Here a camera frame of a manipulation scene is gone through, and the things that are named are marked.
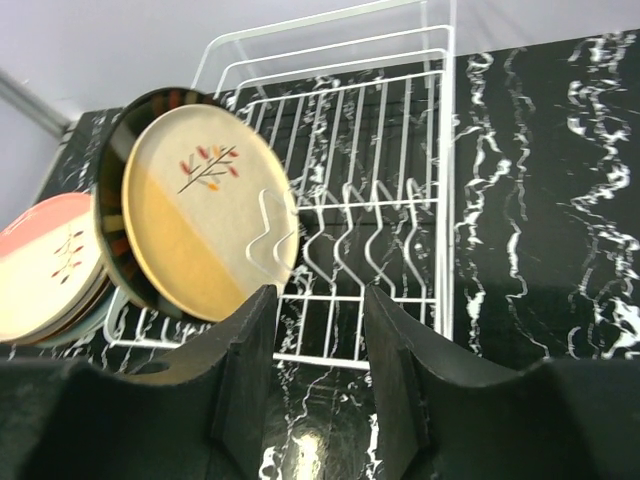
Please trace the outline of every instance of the white wire dish rack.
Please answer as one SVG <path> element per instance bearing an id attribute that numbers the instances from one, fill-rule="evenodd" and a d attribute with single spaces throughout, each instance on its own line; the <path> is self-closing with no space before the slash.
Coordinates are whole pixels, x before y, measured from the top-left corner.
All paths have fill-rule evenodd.
<path id="1" fill-rule="evenodd" d="M 275 359 L 368 369 L 367 284 L 452 338 L 454 15 L 454 4 L 443 14 L 427 1 L 380 1 L 206 47 L 192 86 L 215 91 L 278 153 L 297 199 L 289 213 L 303 225 Z M 270 209 L 285 207 L 269 191 L 255 201 L 265 234 L 246 253 L 268 271 L 252 246 Z M 283 240 L 273 245 L 280 264 Z M 106 339 L 170 349 L 208 328 L 147 310 L 134 317 L 117 292 Z"/>

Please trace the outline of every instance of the plate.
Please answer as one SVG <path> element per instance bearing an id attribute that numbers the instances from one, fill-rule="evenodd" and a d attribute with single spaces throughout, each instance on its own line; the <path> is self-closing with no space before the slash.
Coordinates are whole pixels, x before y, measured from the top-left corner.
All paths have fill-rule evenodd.
<path id="1" fill-rule="evenodd" d="M 0 235 L 0 341 L 51 326 L 87 293 L 102 270 L 90 195 L 41 202 Z"/>
<path id="2" fill-rule="evenodd" d="M 107 281 L 104 290 L 99 292 L 94 299 L 94 303 L 82 312 L 81 318 L 77 319 L 69 328 L 41 340 L 37 343 L 37 346 L 51 348 L 66 345 L 96 331 L 102 326 L 107 316 L 113 292 L 113 284 Z"/>
<path id="3" fill-rule="evenodd" d="M 36 330 L 35 332 L 14 339 L 13 343 L 16 345 L 34 345 L 45 339 L 54 337 L 58 333 L 69 330 L 76 322 L 81 321 L 88 311 L 95 307 L 104 295 L 108 285 L 109 280 L 107 273 L 102 269 L 93 285 L 86 290 L 83 297 L 78 300 L 76 304 L 73 305 L 62 317 L 55 322 Z"/>
<path id="4" fill-rule="evenodd" d="M 289 181 L 262 137 L 226 110 L 188 105 L 158 118 L 131 151 L 122 199 L 138 263 L 183 311 L 220 321 L 263 284 L 284 289 L 298 252 Z"/>
<path id="5" fill-rule="evenodd" d="M 122 219 L 122 178 L 137 137 L 158 117 L 181 105 L 214 104 L 209 95 L 185 88 L 163 88 L 142 95 L 111 126 L 98 157 L 93 188 L 96 234 L 112 281 L 139 307 L 176 319 L 188 316 L 168 302 L 149 282 L 134 257 Z"/>

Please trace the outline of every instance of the beige plate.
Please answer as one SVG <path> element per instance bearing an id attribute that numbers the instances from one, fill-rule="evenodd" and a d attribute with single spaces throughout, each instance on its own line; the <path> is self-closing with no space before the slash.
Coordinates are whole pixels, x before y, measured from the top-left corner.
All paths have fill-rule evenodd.
<path id="1" fill-rule="evenodd" d="M 72 328 L 77 322 L 80 322 L 84 316 L 91 311 L 93 307 L 102 299 L 107 292 L 109 286 L 109 277 L 107 271 L 103 269 L 93 285 L 88 288 L 85 295 L 71 307 L 62 317 L 55 322 L 43 327 L 24 337 L 17 338 L 13 341 L 16 345 L 33 345 L 51 337 L 57 336 Z"/>
<path id="2" fill-rule="evenodd" d="M 90 196 L 68 193 L 29 209 L 0 236 L 0 341 L 46 328 L 102 270 Z"/>
<path id="3" fill-rule="evenodd" d="M 289 182 L 262 137 L 231 113 L 188 105 L 158 118 L 133 147 L 122 199 L 142 270 L 185 312 L 220 321 L 261 285 L 284 289 L 298 252 Z"/>
<path id="4" fill-rule="evenodd" d="M 212 105 L 215 100 L 195 90 L 170 87 L 147 92 L 130 103 L 112 122 L 104 139 L 93 187 L 96 233 L 109 276 L 131 303 L 158 310 L 176 320 L 188 320 L 190 316 L 160 295 L 131 250 L 122 218 L 122 180 L 138 136 L 169 110 L 196 103 Z"/>
<path id="5" fill-rule="evenodd" d="M 37 345 L 43 348 L 66 345 L 96 331 L 104 323 L 114 291 L 115 286 L 107 277 L 102 289 L 99 290 L 91 302 L 76 315 L 73 322 L 50 337 L 38 341 Z"/>

